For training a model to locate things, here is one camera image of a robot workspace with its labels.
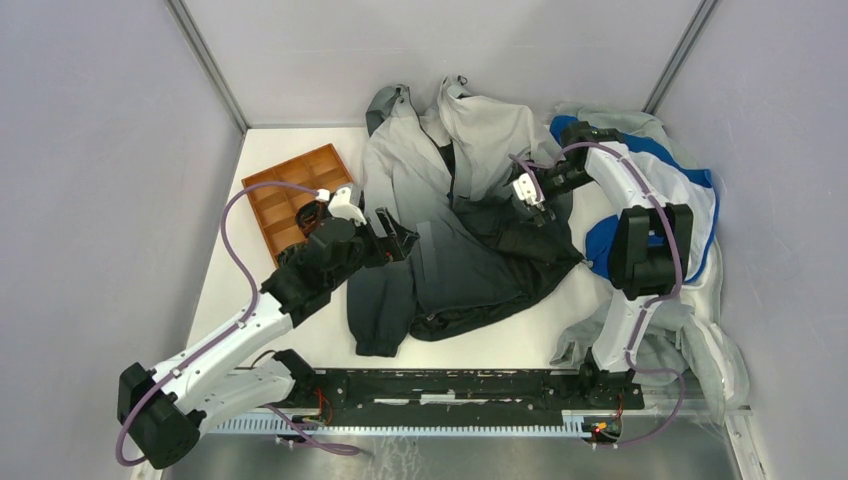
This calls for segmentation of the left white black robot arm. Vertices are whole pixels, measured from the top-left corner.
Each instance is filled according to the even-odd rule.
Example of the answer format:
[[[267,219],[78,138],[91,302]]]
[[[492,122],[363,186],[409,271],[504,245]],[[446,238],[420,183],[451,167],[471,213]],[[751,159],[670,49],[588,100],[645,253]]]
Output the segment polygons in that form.
[[[241,362],[323,309],[354,273],[406,259],[420,236],[385,208],[370,221],[328,216],[307,239],[287,247],[277,269],[252,287],[249,302],[198,343],[151,368],[128,366],[119,376],[115,447],[118,462],[131,439],[141,461],[161,470],[184,458],[210,430],[254,408],[313,397],[313,378],[271,360],[249,371]]]

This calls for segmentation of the grey black zip jacket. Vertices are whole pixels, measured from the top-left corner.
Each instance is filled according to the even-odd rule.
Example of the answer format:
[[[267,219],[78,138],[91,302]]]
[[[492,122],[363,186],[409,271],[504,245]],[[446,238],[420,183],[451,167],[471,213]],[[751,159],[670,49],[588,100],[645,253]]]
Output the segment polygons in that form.
[[[409,256],[347,283],[347,322],[362,357],[394,357],[407,338],[435,342],[504,320],[552,293],[582,261],[572,201],[534,219],[514,196],[523,162],[549,166],[559,145],[534,112],[446,77],[419,112],[410,88],[381,88],[366,110],[364,210],[417,235]]]

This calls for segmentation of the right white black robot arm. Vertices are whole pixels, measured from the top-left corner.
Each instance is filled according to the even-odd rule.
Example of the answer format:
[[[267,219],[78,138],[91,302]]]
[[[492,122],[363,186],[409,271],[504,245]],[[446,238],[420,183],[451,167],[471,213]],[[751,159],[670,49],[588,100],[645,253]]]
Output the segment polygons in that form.
[[[616,211],[618,223],[608,257],[612,300],[599,337],[579,369],[577,392],[591,408],[630,394],[635,375],[673,375],[668,368],[637,364],[638,348],[659,306],[679,295],[694,228],[689,205],[673,203],[654,187],[632,158],[623,135],[577,122],[562,133],[562,148],[548,164],[522,152],[510,155],[521,168],[513,180],[517,200],[539,221],[544,202],[596,183]]]

